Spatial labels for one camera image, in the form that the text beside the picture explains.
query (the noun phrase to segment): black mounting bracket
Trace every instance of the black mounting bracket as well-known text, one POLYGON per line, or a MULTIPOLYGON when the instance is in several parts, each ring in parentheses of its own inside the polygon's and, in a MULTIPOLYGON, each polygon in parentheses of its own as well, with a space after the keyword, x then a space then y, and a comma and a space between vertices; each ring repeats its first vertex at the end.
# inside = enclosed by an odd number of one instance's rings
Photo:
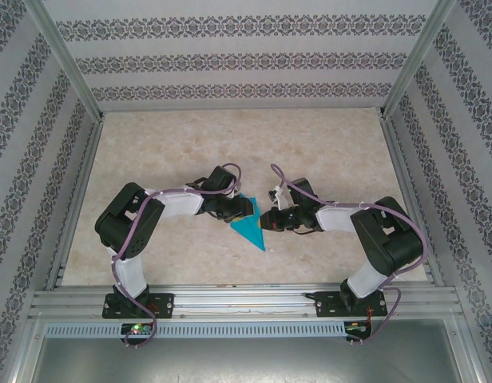
MULTIPOLYGON (((173 314, 175 295, 168 293, 150 293, 147 287, 136 300, 153 312, 157 319, 170 319, 173 314)), ((150 316, 130 302, 118 289, 113 286, 113 293, 105 296, 104 319, 148 319, 150 316)))
POLYGON ((372 317, 386 317, 388 315, 384 294, 379 290, 366 298, 359 299, 350 310, 340 299, 339 291, 317 291, 304 296, 315 301, 315 312, 318 318, 366 317, 369 311, 372 317))

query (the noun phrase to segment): patterned wallpaper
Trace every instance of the patterned wallpaper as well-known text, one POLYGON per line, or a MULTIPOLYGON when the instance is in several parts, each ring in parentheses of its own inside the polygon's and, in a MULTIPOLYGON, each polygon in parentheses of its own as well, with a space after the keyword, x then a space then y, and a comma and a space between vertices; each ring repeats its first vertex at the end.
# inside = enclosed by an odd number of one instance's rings
POLYGON ((458 1, 392 124, 492 381, 492 1, 458 1))
POLYGON ((0 380, 44 287, 93 122, 18 0, 0 0, 0 380))
POLYGON ((436 0, 48 0, 101 108, 381 106, 436 0))

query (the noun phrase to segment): blue triangular block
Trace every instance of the blue triangular block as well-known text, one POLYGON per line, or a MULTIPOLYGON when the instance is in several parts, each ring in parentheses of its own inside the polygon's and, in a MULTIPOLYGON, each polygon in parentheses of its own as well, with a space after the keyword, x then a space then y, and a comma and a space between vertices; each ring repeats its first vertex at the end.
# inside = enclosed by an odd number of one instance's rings
POLYGON ((231 222, 230 227, 259 249, 265 251, 264 234, 262 234, 262 229, 259 226, 260 210, 256 204, 256 198, 250 198, 249 200, 253 203, 255 213, 249 217, 231 222))

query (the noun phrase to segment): marble floor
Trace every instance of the marble floor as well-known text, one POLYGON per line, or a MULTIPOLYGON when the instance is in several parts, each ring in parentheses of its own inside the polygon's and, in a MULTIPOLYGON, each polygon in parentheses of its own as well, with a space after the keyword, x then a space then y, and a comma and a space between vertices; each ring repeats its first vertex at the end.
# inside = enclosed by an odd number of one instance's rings
MULTIPOLYGON (((306 177, 322 198, 402 204, 374 109, 252 109, 110 113, 86 190, 63 285, 111 285, 109 256, 93 226, 130 181, 143 188, 179 187, 235 162, 242 189, 261 211, 279 183, 306 177)), ((142 253, 151 284, 342 282, 366 260, 356 234, 264 232, 260 251, 209 215, 159 222, 142 253)), ((400 280, 426 280, 423 268, 400 280)))

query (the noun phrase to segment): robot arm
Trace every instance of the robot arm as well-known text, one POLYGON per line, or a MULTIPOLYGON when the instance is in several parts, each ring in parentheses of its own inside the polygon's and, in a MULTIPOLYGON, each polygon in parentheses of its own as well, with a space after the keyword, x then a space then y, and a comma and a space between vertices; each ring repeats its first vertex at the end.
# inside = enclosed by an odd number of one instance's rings
MULTIPOLYGON (((236 194, 235 190, 227 195, 205 194, 205 192, 223 190, 235 182, 236 177, 231 172, 218 166, 208 178, 200 178, 183 189, 162 192, 145 205, 129 245, 116 262, 116 272, 120 282, 113 286, 113 291, 122 305, 127 306, 132 313, 138 315, 141 313, 141 310, 124 296, 122 289, 138 302, 148 300, 149 290, 143 275, 141 252, 147 246, 159 220, 177 215, 199 215, 207 212, 229 223, 235 218, 253 214, 250 200, 236 194)), ((154 190, 144 189, 135 183, 126 184, 98 218, 95 231, 112 257, 116 257, 124 245, 134 215, 137 214, 141 204, 153 193, 154 190)))
MULTIPOLYGON (((293 184, 316 197, 306 179, 298 179, 293 184)), ((340 287, 340 298, 349 310, 376 292, 391 275, 415 261, 423 252, 422 242, 415 231, 394 215, 371 208, 323 205, 291 185, 288 189, 295 205, 282 210, 273 207, 265 212, 260 217, 263 229, 294 231, 305 226, 310 229, 306 233, 339 230, 358 235, 367 262, 340 287)), ((407 216, 392 197, 384 197, 375 204, 407 216)))

